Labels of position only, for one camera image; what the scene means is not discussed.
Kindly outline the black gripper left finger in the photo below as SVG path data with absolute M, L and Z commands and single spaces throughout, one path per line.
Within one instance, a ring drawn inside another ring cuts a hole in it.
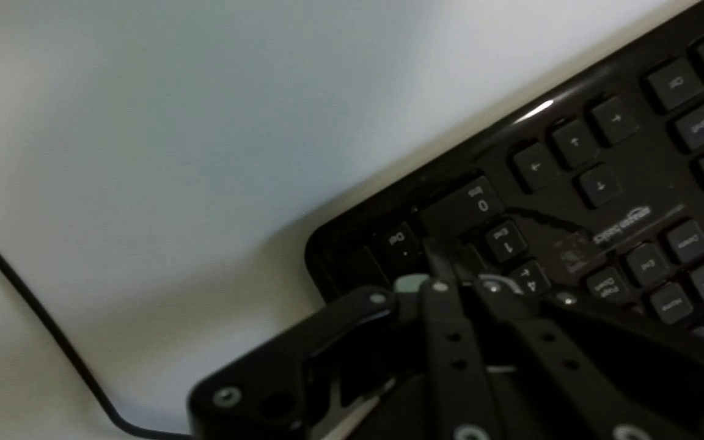
M 355 440 L 501 440 L 473 319 L 453 280 L 360 289 L 204 379 L 195 440 L 313 440 L 366 398 Z

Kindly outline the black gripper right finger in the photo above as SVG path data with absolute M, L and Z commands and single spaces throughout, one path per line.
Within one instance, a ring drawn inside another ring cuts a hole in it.
M 561 433 L 581 440 L 704 440 L 704 340 L 572 290 L 528 299 L 478 273 L 475 301 L 539 381 Z

